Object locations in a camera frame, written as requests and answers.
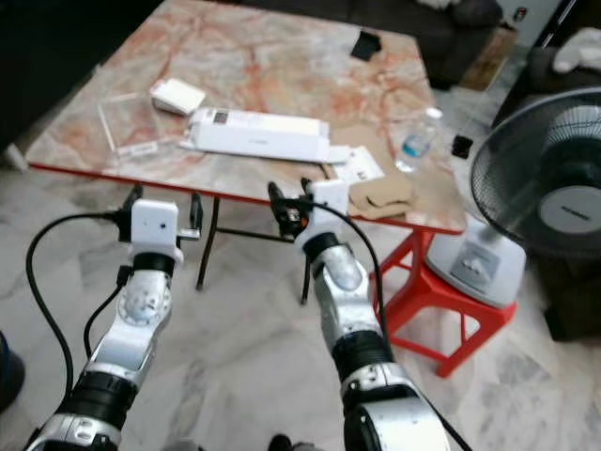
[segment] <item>water bottle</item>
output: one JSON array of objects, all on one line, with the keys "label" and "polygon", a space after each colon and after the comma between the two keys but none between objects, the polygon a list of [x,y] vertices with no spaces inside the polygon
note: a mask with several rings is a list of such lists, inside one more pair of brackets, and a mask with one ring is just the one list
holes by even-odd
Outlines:
[{"label": "water bottle", "polygon": [[396,153],[396,167],[402,172],[415,172],[439,132],[442,112],[438,108],[426,108],[420,123],[409,133],[403,146]]}]

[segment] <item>small white box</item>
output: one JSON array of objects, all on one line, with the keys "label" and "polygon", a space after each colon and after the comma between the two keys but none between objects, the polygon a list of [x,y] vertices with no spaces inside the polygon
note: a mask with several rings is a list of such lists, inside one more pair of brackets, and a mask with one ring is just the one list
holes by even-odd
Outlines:
[{"label": "small white box", "polygon": [[312,163],[344,162],[330,147],[330,126],[309,117],[200,108],[190,118],[185,148]]},{"label": "small white box", "polygon": [[157,108],[187,116],[205,99],[204,91],[176,78],[160,80],[150,89],[152,102]]}]

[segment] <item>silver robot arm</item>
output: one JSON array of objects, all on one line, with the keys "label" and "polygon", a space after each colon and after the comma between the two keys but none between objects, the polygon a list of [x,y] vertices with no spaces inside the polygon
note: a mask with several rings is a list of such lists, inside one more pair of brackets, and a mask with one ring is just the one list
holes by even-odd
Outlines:
[{"label": "silver robot arm", "polygon": [[[347,199],[338,180],[303,185],[313,202],[333,207]],[[274,184],[270,200],[281,231],[295,237],[311,262],[321,329],[341,382],[347,451],[450,449],[436,413],[394,361],[369,300],[364,267],[331,232],[339,220],[316,209],[303,215]]]},{"label": "silver robot arm", "polygon": [[131,277],[118,295],[113,324],[70,396],[33,437],[27,451],[108,451],[116,450],[121,441],[127,412],[171,314],[171,278],[183,262],[178,241],[200,235],[198,230],[178,234],[175,204],[144,199],[132,202],[131,228],[130,224],[126,228]]}]

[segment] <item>marble floor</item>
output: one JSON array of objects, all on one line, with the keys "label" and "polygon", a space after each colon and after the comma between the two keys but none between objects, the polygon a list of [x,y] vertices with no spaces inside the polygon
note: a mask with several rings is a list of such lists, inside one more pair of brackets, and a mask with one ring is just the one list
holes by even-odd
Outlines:
[{"label": "marble floor", "polygon": [[[485,94],[437,92],[447,124],[474,138],[474,151],[521,61],[510,60]],[[455,159],[454,165],[468,206],[469,161]],[[0,329],[27,369],[17,402],[0,416],[0,451],[22,448],[34,426],[53,412],[65,379],[60,350],[25,281],[26,247],[55,217],[118,205],[128,190],[37,171],[0,172]],[[159,190],[147,190],[146,196],[177,201],[182,221],[186,218],[187,196]],[[264,207],[224,202],[223,222],[275,232]],[[384,225],[362,227],[380,258],[407,234]],[[351,233],[346,238],[369,267],[358,240]],[[190,437],[208,451],[262,451],[279,431],[327,451],[344,449],[338,381],[321,339],[316,300],[312,295],[306,307],[298,305],[301,257],[285,244],[218,235],[206,286],[197,292],[203,246],[204,241],[184,245],[173,316],[128,417],[121,449],[160,449]],[[40,288],[72,346],[76,371],[85,362],[85,319],[113,289],[125,256],[115,231],[94,222],[64,225],[39,248]],[[403,280],[404,274],[387,278],[387,292]],[[601,348],[550,339],[546,302],[531,270],[518,304],[514,321],[447,380],[435,375],[428,359],[403,350],[395,350],[396,358],[476,450],[599,449]],[[94,339],[112,315],[108,309],[99,318]],[[454,317],[425,312],[404,333],[451,350],[456,325]]]}]

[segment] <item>marble table top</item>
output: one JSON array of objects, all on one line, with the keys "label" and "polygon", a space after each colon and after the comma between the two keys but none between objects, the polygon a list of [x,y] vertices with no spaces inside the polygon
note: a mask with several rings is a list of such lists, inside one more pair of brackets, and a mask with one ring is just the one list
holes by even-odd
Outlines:
[{"label": "marble table top", "polygon": [[[434,103],[424,64],[413,38],[379,31],[382,51],[369,63],[353,58],[359,33],[356,25],[167,0],[97,70],[26,159],[37,168],[260,203],[268,200],[271,180],[285,194],[298,194],[302,177],[326,177],[319,165],[182,149],[186,119],[153,108],[147,92],[177,77],[207,92],[203,106],[316,117],[332,130],[363,123],[393,152]],[[465,228],[453,171],[440,155],[416,180],[411,209],[382,222],[442,233]]]}]

